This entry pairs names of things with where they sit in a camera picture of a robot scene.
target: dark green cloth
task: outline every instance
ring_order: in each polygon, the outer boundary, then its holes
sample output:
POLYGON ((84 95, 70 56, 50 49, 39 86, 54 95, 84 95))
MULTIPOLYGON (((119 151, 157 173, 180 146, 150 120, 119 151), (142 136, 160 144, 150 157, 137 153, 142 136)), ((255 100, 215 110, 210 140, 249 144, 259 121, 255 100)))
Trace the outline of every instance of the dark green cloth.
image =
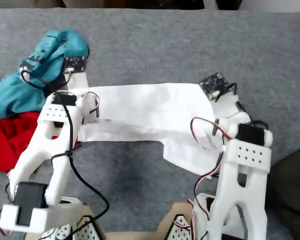
POLYGON ((267 203, 276 209, 295 240, 300 240, 300 149, 271 168, 267 203))

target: blue fabric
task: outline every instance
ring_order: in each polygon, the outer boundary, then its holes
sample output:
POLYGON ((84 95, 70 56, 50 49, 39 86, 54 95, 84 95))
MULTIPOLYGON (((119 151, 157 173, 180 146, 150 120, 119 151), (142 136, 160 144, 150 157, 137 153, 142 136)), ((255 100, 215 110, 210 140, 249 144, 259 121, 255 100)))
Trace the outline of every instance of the blue fabric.
MULTIPOLYGON (((51 82, 60 75, 66 57, 88 57, 88 53, 86 41, 72 29, 51 30, 20 67, 26 66, 35 76, 51 82)), ((46 102, 43 91, 22 82, 19 74, 18 68, 0 82, 0 119, 16 113, 40 111, 46 102)), ((30 77, 30 81, 45 86, 37 78, 30 77)))

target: black circuit board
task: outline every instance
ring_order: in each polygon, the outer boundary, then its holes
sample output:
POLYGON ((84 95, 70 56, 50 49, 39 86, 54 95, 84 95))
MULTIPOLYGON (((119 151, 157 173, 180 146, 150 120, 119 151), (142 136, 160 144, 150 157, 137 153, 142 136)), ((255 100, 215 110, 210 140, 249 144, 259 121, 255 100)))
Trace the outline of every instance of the black circuit board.
POLYGON ((220 92, 229 87, 221 72, 217 72, 199 82, 200 87, 210 101, 215 100, 220 92))
POLYGON ((63 64, 63 73, 83 73, 86 71, 86 56, 68 56, 63 64))

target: black wire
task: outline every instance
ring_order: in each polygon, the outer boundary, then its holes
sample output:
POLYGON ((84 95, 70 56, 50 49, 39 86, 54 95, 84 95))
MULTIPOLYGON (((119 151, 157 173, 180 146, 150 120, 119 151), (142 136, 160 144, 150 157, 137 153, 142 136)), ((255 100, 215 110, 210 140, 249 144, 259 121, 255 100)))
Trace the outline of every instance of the black wire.
MULTIPOLYGON (((236 102, 236 105, 242 110, 244 111, 245 113, 247 113, 245 107, 242 105, 241 102, 237 101, 236 102)), ((265 121, 262 121, 262 120, 253 120, 252 117, 249 115, 249 113, 247 113, 249 118, 251 119, 250 122, 246 123, 247 125, 252 125, 252 126, 256 126, 256 125, 261 125, 261 126, 264 126, 265 129, 269 130, 269 125, 268 123, 266 123, 265 121)))
POLYGON ((56 229, 54 229, 54 230, 52 231, 52 233, 50 233, 48 236, 40 237, 40 238, 38 238, 37 240, 44 240, 44 239, 47 239, 47 238, 51 237, 52 234, 54 234, 55 231, 56 231, 56 229))
MULTIPOLYGON (((41 81, 41 82, 47 84, 46 81, 42 81, 42 79, 41 79, 40 77, 38 77, 37 75, 35 75, 33 72, 30 72, 30 71, 27 71, 27 70, 22 70, 22 71, 20 72, 20 75, 21 75, 22 80, 23 80, 25 83, 29 84, 31 87, 33 87, 33 88, 35 88, 35 89, 39 89, 39 90, 44 90, 44 89, 45 89, 44 87, 35 85, 34 83, 30 82, 30 80, 27 81, 27 80, 25 79, 24 73, 27 73, 27 74, 29 74, 29 75, 32 75, 33 77, 37 78, 39 81, 41 81)), ((52 87, 52 85, 50 84, 50 86, 48 86, 48 87, 50 88, 50 91, 52 91, 52 89, 60 89, 60 88, 62 88, 62 87, 64 87, 64 86, 66 86, 66 85, 70 82, 71 78, 72 78, 72 72, 70 72, 69 77, 68 77, 68 79, 67 79, 67 81, 66 81, 65 83, 62 83, 62 84, 60 84, 59 86, 56 86, 56 87, 52 87)))
POLYGON ((232 89, 232 88, 233 88, 233 93, 234 93, 234 95, 236 95, 236 94, 237 94, 238 84, 237 84, 236 82, 233 82, 233 83, 229 84, 225 89, 223 89, 223 90, 218 94, 218 96, 216 96, 215 102, 217 102, 217 101, 221 98, 222 95, 224 95, 226 92, 228 92, 228 91, 229 91, 230 89, 232 89))
POLYGON ((200 238, 200 240, 203 240, 205 238, 205 236, 207 236, 208 231, 205 231, 205 234, 200 238))
POLYGON ((66 86, 70 82, 71 78, 72 78, 72 71, 69 73, 68 80, 65 83, 55 87, 55 89, 60 89, 60 88, 63 88, 64 86, 66 86))
POLYGON ((248 122, 247 125, 261 125, 261 126, 264 126, 265 129, 269 130, 269 125, 268 123, 266 123, 265 121, 262 121, 262 120, 251 120, 251 122, 248 122))
POLYGON ((74 144, 74 127, 73 127, 73 122, 69 113, 69 110, 67 108, 67 106, 63 103, 63 101, 60 98, 59 93, 52 87, 52 85, 47 82, 42 80, 41 78, 35 76, 32 72, 27 71, 27 70, 23 70, 21 71, 21 77, 24 79, 24 73, 28 73, 29 75, 32 75, 34 77, 36 77, 39 81, 43 82, 44 84, 46 84, 48 86, 48 88, 50 88, 50 91, 52 91, 55 96, 58 98, 58 100, 60 101, 61 105, 64 108, 64 111, 66 113, 66 116, 68 118, 69 121, 69 125, 70 125, 70 136, 69 136, 69 150, 65 151, 64 153, 60 153, 60 154, 56 154, 54 156, 52 156, 51 160, 53 160, 54 158, 57 157, 61 157, 61 156, 68 156, 69 157, 69 162, 70 162, 70 166, 74 172, 74 174, 76 175, 76 177, 86 186, 88 187, 90 190, 92 190, 94 193, 96 193, 106 204, 105 209, 99 213, 98 215, 96 215, 95 217, 93 217, 92 219, 90 219, 89 221, 87 221, 85 224, 83 224, 81 227, 77 228, 76 230, 74 230, 70 236, 73 236, 75 233, 79 232, 81 229, 83 229, 84 227, 86 227, 87 225, 89 225, 90 223, 94 222, 95 220, 101 218, 104 214, 106 214, 106 212, 110 209, 110 204, 108 202, 108 200, 101 194, 101 192, 99 192, 97 189, 95 189, 93 186, 91 186, 88 182, 86 182, 86 180, 84 180, 84 178, 80 175, 80 173, 78 172, 78 170, 76 169, 76 166, 74 165, 74 159, 73 159, 73 152, 78 149, 81 146, 77 146, 75 148, 73 148, 73 144, 74 144))

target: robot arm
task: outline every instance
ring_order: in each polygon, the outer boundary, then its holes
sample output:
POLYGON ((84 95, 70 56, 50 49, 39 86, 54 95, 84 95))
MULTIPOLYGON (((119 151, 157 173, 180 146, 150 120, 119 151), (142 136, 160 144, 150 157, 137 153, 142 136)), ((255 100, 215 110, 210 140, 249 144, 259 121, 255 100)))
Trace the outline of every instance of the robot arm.
POLYGON ((232 139, 222 148, 223 157, 215 196, 200 193, 194 201, 195 237, 201 239, 205 236, 203 240, 221 240, 222 235, 227 234, 244 239, 239 206, 249 239, 265 240, 265 196, 271 164, 269 147, 272 145, 273 135, 269 130, 234 124, 228 119, 219 119, 218 123, 232 139), (246 177, 244 184, 238 181, 239 175, 246 177), (208 198, 213 201, 209 209, 208 198), (204 206, 208 214, 199 205, 204 206))
MULTIPOLYGON (((59 93, 59 97, 72 120, 71 144, 74 146, 83 119, 90 114, 88 94, 59 93)), ((0 227, 4 230, 42 233, 76 221, 81 215, 82 203, 79 200, 62 197, 70 172, 69 157, 65 154, 70 146, 70 124, 54 93, 47 98, 37 123, 27 149, 9 173, 13 203, 2 208, 0 227), (40 164, 53 156, 56 157, 52 160, 53 174, 49 184, 28 182, 40 164)))

